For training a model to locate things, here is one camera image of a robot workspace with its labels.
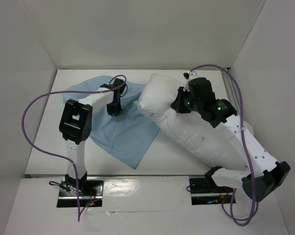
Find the light blue pillowcase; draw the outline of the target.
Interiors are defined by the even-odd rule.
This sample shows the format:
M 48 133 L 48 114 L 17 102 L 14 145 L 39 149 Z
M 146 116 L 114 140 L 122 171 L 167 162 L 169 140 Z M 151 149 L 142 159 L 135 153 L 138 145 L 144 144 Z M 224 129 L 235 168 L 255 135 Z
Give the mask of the light blue pillowcase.
M 94 94 L 102 84 L 112 77 L 102 75 L 68 88 L 63 95 L 64 103 L 69 99 L 80 100 Z M 122 112 L 116 117 L 108 115 L 106 107 L 93 114 L 91 139 L 101 149 L 136 169 L 147 149 L 159 132 L 159 128 L 140 113 L 137 104 L 143 84 L 126 82 L 128 89 L 121 97 Z

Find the white pillow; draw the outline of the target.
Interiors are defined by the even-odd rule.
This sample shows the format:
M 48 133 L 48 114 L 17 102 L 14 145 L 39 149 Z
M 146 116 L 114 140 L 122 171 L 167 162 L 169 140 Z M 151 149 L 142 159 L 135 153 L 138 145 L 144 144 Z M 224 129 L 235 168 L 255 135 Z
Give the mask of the white pillow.
M 184 84 L 170 76 L 152 74 L 138 102 L 138 110 L 173 142 L 209 166 L 246 170 L 247 164 L 230 142 L 196 112 L 177 113 L 171 104 Z

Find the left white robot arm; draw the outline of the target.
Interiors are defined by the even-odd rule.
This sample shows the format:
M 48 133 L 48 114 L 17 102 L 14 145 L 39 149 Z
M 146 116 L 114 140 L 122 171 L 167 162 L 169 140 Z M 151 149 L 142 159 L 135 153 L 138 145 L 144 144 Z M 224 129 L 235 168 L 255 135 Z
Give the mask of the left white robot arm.
M 108 115 L 120 115 L 121 96 L 126 87 L 126 80 L 114 77 L 108 84 L 102 84 L 94 94 L 80 100 L 69 99 L 65 103 L 59 124 L 70 160 L 65 183 L 76 195 L 83 195 L 88 187 L 84 152 L 85 142 L 92 130 L 93 114 L 106 107 Z

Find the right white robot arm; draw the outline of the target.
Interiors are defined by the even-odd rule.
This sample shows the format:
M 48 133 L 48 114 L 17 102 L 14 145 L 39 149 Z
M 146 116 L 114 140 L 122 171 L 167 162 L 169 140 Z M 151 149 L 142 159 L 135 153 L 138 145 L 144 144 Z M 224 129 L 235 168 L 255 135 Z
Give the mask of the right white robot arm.
M 247 165 L 244 171 L 216 165 L 205 174 L 204 185 L 208 191 L 215 192 L 220 187 L 242 188 L 250 199 L 261 202 L 281 186 L 289 174 L 289 164 L 279 162 L 266 151 L 245 127 L 242 115 L 232 104 L 216 98 L 211 82 L 205 77 L 187 79 L 186 85 L 178 88 L 171 108 L 180 114 L 200 114 L 231 143 Z

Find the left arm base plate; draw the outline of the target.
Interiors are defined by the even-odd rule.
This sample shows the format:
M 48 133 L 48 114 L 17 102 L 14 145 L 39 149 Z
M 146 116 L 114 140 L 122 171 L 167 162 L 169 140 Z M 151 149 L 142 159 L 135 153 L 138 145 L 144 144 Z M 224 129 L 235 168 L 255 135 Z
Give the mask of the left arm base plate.
M 64 179 L 60 183 L 49 181 L 50 186 L 58 187 L 57 208 L 76 208 L 77 207 L 77 191 L 76 188 L 67 185 Z M 102 207 L 104 180 L 94 177 L 87 178 L 87 185 L 84 191 L 79 191 L 80 206 L 83 208 L 87 204 L 88 207 Z

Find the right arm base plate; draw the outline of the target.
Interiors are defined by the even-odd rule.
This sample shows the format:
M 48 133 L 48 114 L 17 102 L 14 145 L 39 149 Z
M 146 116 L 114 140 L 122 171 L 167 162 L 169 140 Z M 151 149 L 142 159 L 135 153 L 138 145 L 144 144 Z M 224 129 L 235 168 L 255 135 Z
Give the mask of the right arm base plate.
M 224 202 L 229 204 L 233 189 L 228 187 L 213 186 L 204 177 L 190 177 L 187 192 L 191 194 L 192 205 L 217 205 Z

